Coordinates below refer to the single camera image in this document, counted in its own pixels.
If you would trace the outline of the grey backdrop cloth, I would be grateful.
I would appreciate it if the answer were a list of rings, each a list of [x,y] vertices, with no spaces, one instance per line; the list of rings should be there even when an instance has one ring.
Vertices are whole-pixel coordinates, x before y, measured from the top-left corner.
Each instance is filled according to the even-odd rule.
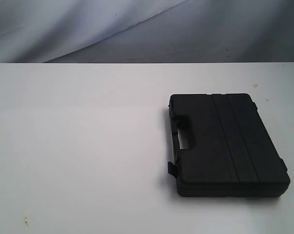
[[[0,63],[293,61],[294,0],[0,0]]]

